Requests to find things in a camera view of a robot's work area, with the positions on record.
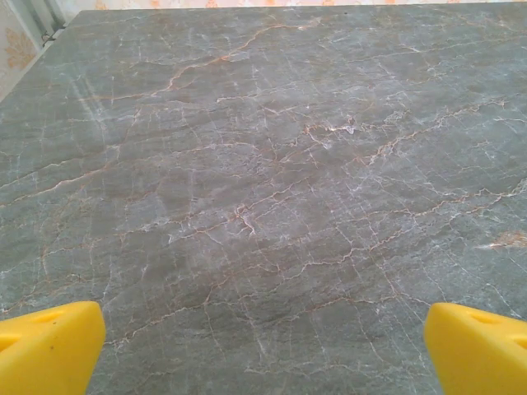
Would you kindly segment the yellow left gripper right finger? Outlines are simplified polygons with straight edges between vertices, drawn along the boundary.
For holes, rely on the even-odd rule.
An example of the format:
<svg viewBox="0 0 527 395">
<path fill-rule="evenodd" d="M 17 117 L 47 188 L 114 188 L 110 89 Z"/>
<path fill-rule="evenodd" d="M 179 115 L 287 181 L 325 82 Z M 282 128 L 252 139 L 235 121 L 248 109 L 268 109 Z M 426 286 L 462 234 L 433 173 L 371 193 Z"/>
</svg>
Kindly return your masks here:
<svg viewBox="0 0 527 395">
<path fill-rule="evenodd" d="M 527 395 L 527 322 L 452 303 L 423 337 L 444 395 Z"/>
</svg>

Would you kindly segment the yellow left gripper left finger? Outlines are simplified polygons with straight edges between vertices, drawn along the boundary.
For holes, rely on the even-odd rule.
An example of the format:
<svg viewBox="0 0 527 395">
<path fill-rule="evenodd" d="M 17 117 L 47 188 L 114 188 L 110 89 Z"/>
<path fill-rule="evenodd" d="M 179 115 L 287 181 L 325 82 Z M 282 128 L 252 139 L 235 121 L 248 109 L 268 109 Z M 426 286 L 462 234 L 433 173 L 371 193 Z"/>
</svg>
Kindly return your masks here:
<svg viewBox="0 0 527 395">
<path fill-rule="evenodd" d="M 94 301 L 0 321 L 0 395 L 86 395 L 104 341 Z"/>
</svg>

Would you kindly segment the aluminium frame post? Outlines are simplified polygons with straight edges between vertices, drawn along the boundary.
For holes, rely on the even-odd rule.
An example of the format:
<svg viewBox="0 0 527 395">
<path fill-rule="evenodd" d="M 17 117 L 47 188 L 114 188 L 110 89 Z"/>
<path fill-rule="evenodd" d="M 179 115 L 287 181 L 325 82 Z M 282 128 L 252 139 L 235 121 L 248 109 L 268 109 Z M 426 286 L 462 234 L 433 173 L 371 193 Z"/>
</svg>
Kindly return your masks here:
<svg viewBox="0 0 527 395">
<path fill-rule="evenodd" d="M 67 25 L 57 0 L 21 0 L 20 13 L 41 47 L 55 41 L 54 36 Z"/>
</svg>

